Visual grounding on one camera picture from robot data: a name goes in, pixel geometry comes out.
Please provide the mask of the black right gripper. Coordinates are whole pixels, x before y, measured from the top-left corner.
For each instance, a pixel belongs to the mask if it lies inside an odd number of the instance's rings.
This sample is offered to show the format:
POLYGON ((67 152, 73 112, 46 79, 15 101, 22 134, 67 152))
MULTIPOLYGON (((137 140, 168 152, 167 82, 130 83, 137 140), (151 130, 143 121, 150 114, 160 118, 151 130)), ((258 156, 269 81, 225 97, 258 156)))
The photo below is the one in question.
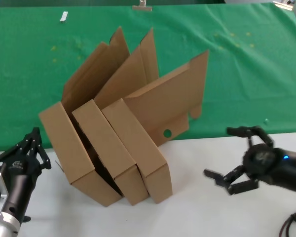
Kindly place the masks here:
POLYGON ((230 136, 247 138, 249 149, 243 156, 243 165, 239 165, 226 175, 204 169, 206 177, 225 188, 229 195, 255 190, 259 181, 296 192, 296 152, 273 148, 274 141, 260 126, 227 127, 230 136), (252 137, 258 136, 265 144, 253 146, 252 137), (234 183, 247 173, 249 180, 234 183))

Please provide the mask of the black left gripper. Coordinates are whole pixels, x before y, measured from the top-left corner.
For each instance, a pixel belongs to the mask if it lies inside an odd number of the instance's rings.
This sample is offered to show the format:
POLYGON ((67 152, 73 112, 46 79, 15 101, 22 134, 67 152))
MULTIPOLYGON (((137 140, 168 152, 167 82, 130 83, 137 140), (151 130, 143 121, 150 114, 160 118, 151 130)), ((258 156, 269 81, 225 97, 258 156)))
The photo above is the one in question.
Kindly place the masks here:
POLYGON ((51 169, 50 159, 40 144, 40 129, 34 127, 23 140, 0 154, 0 162, 5 162, 11 178, 8 197, 2 210, 16 219, 23 219, 38 176, 43 169, 51 169))

